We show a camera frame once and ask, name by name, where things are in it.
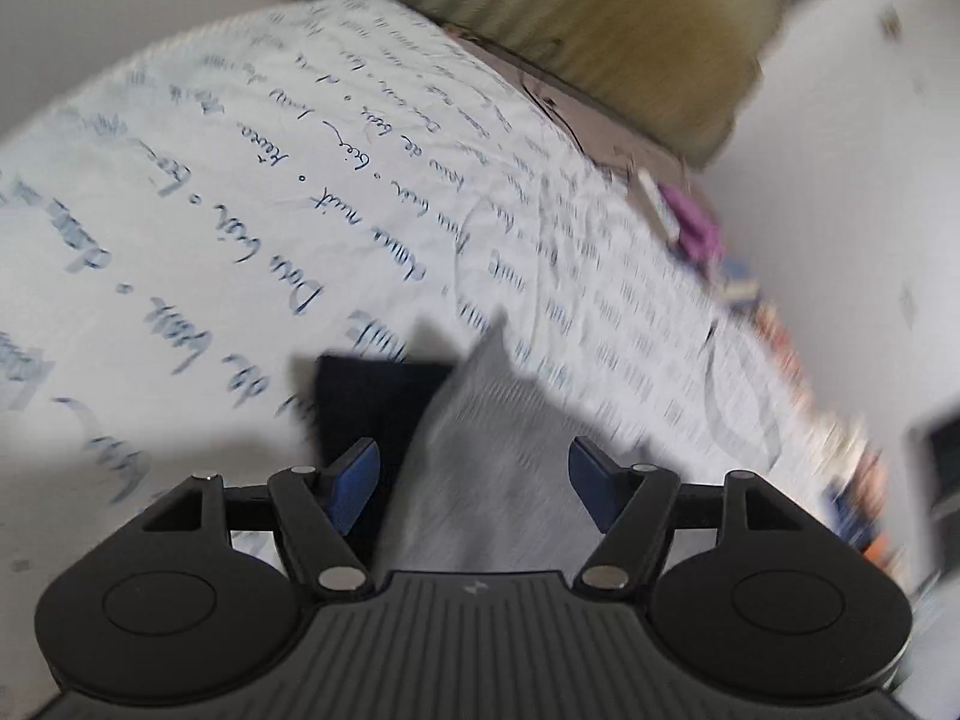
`pink fabric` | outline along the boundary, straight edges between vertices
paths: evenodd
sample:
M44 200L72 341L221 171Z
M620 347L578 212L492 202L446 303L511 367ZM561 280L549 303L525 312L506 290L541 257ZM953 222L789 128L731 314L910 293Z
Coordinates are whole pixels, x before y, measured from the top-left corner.
M680 223L680 248L690 261L703 265L723 259L720 227L682 190L668 184L661 184L659 189Z

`gray fabric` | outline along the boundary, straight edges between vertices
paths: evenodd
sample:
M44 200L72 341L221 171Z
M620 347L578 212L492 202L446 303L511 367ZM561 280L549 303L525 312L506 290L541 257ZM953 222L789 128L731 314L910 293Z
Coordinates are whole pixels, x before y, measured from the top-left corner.
M605 442L517 378L498 322L434 396L374 558L392 569L526 571L569 578L600 541L566 469L577 436Z

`black cloth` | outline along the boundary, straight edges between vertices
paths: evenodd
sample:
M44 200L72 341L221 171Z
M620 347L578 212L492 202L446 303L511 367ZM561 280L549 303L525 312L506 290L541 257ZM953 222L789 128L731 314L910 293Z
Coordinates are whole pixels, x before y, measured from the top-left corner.
M325 354L314 385L320 454L330 464L358 439L373 439L380 452L380 483L347 544L360 562L373 563L390 494L424 410L453 372L442 362L392 362Z

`white wall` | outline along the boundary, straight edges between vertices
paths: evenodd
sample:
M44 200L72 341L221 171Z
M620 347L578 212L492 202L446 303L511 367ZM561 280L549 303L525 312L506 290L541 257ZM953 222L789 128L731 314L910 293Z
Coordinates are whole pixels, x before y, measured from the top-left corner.
M0 0L0 136L162 38L280 0Z
M960 400L960 0L805 0L764 74L704 187L819 402L885 447L918 580L930 544L904 432Z

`white bed sheet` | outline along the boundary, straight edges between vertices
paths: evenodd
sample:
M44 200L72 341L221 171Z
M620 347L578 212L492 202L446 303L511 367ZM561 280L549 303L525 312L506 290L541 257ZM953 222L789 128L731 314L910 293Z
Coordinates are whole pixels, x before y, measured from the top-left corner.
M14 715L53 691L32 608L59 571L191 471L311 460L323 351L456 357L504 312L518 370L616 445L702 483L752 466L819 514L760 344L523 95L389 0L213 25L53 106L0 148L0 298ZM714 320L741 457L704 414Z

